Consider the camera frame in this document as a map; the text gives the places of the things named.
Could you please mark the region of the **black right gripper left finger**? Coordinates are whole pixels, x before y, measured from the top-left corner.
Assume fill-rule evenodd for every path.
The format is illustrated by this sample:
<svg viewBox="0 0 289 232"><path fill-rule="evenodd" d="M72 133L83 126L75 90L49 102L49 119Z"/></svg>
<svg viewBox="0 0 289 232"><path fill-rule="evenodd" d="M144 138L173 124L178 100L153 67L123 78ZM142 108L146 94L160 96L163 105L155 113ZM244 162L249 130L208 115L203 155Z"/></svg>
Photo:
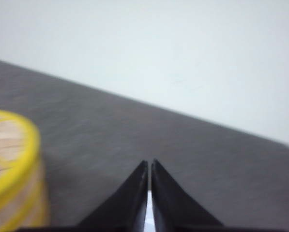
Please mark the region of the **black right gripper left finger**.
<svg viewBox="0 0 289 232"><path fill-rule="evenodd" d="M148 163L142 161L123 184L77 226L85 232L142 232L147 191Z"/></svg>

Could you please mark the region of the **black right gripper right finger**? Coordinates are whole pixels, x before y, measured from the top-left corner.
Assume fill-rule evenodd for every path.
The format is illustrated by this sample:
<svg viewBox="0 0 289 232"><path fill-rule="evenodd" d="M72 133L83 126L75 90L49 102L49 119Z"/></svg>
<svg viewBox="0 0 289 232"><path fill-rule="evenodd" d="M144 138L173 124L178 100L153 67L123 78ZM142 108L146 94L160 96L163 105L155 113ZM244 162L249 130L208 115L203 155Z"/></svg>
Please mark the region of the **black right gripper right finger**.
<svg viewBox="0 0 289 232"><path fill-rule="evenodd" d="M223 227L221 221L184 191L157 159L152 162L151 186L157 232L177 232L187 227Z"/></svg>

